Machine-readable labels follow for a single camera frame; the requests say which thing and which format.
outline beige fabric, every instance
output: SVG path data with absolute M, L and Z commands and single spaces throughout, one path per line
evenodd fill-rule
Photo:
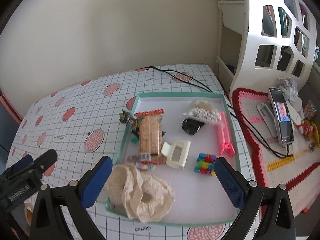
M 106 183 L 111 202 L 122 204 L 130 219 L 158 222 L 174 202 L 169 183 L 148 172 L 140 172 L 132 163 L 116 165 Z
M 174 202 L 174 192 L 169 183 L 148 172 L 141 172 L 143 178 L 142 192 L 130 201 L 131 207 L 139 221 L 158 222 L 166 214 Z
M 133 177 L 130 176 L 127 165 L 116 165 L 113 168 L 105 187 L 108 197 L 114 205 L 122 205 L 122 192 L 126 184 L 130 184 L 130 181 L 133 181 Z

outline smartphone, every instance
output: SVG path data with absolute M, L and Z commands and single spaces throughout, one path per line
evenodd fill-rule
M 294 141 L 292 123 L 287 103 L 279 88 L 269 88 L 269 99 L 275 114 L 275 125 L 279 143 L 283 146 Z

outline red yarn border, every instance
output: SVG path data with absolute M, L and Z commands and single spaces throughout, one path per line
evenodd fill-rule
M 237 88 L 236 90 L 233 91 L 232 93 L 232 105 L 233 107 L 241 112 L 240 108 L 240 92 L 247 92 L 247 93 L 252 93 L 260 96 L 268 96 L 267 93 L 263 92 L 257 92 L 248 88 Z M 236 117 L 241 120 L 242 122 L 246 123 L 246 120 L 237 112 L 235 111 Z M 252 166 L 254 169 L 254 174 L 256 176 L 256 181 L 257 183 L 262 186 L 262 187 L 267 187 L 268 185 L 266 184 L 264 178 L 263 178 L 263 171 L 260 166 L 260 161 L 259 161 L 259 156 L 260 156 L 260 146 L 259 144 L 253 139 L 250 130 L 243 124 L 240 124 L 242 133 L 244 135 L 244 138 L 246 141 L 250 144 L 252 148 Z
M 308 167 L 303 173 L 299 174 L 294 179 L 290 180 L 285 186 L 287 190 L 293 189 L 295 186 L 297 186 L 300 182 L 302 182 L 306 177 L 310 175 L 311 172 L 313 172 L 318 166 L 320 166 L 320 163 L 314 163 L 310 167 Z

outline rubik's cube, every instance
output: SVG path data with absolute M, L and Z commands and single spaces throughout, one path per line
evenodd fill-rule
M 214 162 L 216 158 L 217 157 L 215 155 L 200 153 L 197 159 L 197 166 L 193 171 L 195 173 L 214 176 Z

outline barcode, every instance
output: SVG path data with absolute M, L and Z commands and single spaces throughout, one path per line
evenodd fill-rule
M 139 154 L 139 161 L 150 162 L 151 161 L 151 154 L 150 153 L 140 153 Z

